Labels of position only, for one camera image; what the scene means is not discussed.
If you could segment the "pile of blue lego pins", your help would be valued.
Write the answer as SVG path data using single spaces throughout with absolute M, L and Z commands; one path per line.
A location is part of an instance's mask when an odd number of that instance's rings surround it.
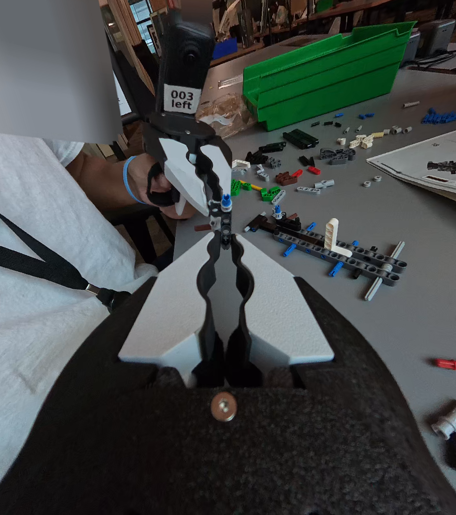
M 429 108 L 421 120 L 422 125 L 448 124 L 456 121 L 456 111 L 438 113 L 434 108 Z

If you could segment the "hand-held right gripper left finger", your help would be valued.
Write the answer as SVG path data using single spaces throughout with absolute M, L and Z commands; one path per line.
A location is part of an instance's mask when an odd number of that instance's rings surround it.
M 175 368 L 187 387 L 224 385 L 223 343 L 208 297 L 220 250 L 220 234 L 211 232 L 159 273 L 121 361 Z

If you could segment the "person's left forearm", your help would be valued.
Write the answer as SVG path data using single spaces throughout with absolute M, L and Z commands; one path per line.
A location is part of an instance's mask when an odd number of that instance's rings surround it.
M 125 162 L 112 163 L 81 151 L 65 169 L 101 212 L 137 204 L 123 180 Z

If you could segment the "person's white t-shirt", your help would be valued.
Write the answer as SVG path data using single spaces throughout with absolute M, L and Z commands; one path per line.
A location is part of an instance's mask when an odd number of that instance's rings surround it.
M 65 167 L 83 143 L 0 133 L 0 213 L 98 287 L 134 292 L 157 270 Z M 108 316 L 92 294 L 0 267 L 0 480 L 70 357 Z

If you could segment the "grey box device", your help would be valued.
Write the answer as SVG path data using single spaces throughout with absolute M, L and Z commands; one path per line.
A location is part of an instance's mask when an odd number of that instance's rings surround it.
M 456 20 L 442 19 L 421 24 L 412 30 L 401 65 L 447 51 Z

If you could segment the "group of cream lego pieces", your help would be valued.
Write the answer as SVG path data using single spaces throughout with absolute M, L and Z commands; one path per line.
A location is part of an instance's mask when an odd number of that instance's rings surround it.
M 386 135 L 386 131 L 374 132 L 370 135 L 360 134 L 357 135 L 353 140 L 346 142 L 346 138 L 338 138 L 336 143 L 341 146 L 347 146 L 349 149 L 355 149 L 361 147 L 363 149 L 368 149 L 373 146 L 373 142 L 375 139 L 383 138 Z

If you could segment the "long grey lego beam assembly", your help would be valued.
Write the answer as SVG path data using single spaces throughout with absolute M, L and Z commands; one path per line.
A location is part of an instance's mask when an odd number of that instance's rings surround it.
M 265 212 L 255 216 L 244 227 L 245 232 L 263 230 L 271 234 L 276 242 L 285 246 L 283 257 L 299 251 L 331 265 L 328 276 L 333 278 L 346 269 L 354 280 L 367 278 L 372 281 L 364 299 L 370 301 L 382 285 L 393 287 L 401 279 L 407 263 L 399 259 L 405 247 L 400 241 L 392 253 L 384 254 L 377 247 L 362 247 L 359 241 L 339 239 L 339 220 L 331 218 L 325 225 L 324 233 L 315 231 L 315 224 L 303 228 L 298 216 L 288 216 L 280 212 L 269 217 Z

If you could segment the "person's left hand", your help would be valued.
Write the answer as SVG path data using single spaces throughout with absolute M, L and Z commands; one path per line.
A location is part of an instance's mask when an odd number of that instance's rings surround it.
M 127 180 L 132 193 L 139 200 L 149 205 L 156 204 L 148 198 L 148 190 L 151 193 L 167 193 L 172 188 L 170 181 L 161 173 L 152 179 L 151 187 L 148 189 L 147 177 L 154 164 L 158 164 L 158 162 L 149 154 L 143 153 L 136 156 L 127 168 Z M 190 219 L 196 213 L 196 209 L 188 202 L 186 202 L 181 214 L 177 213 L 174 205 L 171 207 L 159 207 L 159 209 L 168 218 L 175 220 Z

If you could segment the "light grey lego connector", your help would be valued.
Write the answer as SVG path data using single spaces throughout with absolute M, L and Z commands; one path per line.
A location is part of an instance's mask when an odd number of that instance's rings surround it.
M 449 440 L 450 436 L 456 433 L 456 404 L 447 414 L 432 423 L 431 429 L 435 434 Z

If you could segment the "blue box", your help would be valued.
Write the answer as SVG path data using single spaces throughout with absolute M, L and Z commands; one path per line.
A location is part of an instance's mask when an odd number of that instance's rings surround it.
M 218 60 L 228 55 L 232 55 L 238 51 L 237 38 L 228 38 L 215 44 L 212 60 Z

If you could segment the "dark grey lego frame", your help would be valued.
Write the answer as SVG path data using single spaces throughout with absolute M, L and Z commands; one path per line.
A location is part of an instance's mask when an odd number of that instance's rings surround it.
M 330 149 L 321 148 L 319 159 L 327 161 L 329 165 L 344 165 L 356 159 L 356 151 L 354 149 Z

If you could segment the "blue wristband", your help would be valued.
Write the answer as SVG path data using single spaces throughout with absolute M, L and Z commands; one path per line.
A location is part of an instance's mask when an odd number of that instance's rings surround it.
M 141 201 L 138 197 L 136 197 L 132 191 L 132 189 L 130 188 L 130 185 L 129 185 L 129 181 L 128 181 L 128 168 L 129 168 L 129 165 L 131 164 L 131 162 L 137 158 L 137 156 L 132 156 L 132 157 L 129 157 L 127 158 L 124 163 L 123 163 L 123 168 L 122 168 L 122 179 L 123 179 L 123 184 L 124 184 L 124 187 L 125 187 L 125 190 L 126 192 L 128 193 L 128 195 L 131 197 L 132 200 L 134 200 L 136 203 L 140 203 L 140 204 L 144 204 L 144 205 L 148 205 L 147 203 L 145 203 L 144 201 Z

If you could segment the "lego instruction booklet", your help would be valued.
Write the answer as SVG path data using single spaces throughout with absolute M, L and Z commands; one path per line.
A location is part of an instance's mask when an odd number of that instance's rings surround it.
M 367 159 L 391 177 L 456 201 L 456 130 Z

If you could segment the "green plastic bin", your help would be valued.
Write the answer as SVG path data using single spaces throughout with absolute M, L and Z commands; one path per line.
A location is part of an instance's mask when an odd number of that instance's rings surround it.
M 356 27 L 246 67 L 242 97 L 272 131 L 385 95 L 415 22 Z

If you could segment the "small lego pin assembly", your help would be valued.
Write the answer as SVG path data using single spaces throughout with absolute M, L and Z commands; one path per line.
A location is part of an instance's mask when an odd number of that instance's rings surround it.
M 232 241 L 232 200 L 231 195 L 226 193 L 221 196 L 220 201 L 213 199 L 207 203 L 209 224 L 195 225 L 195 232 L 211 230 L 220 235 L 220 245 L 224 250 L 231 247 Z

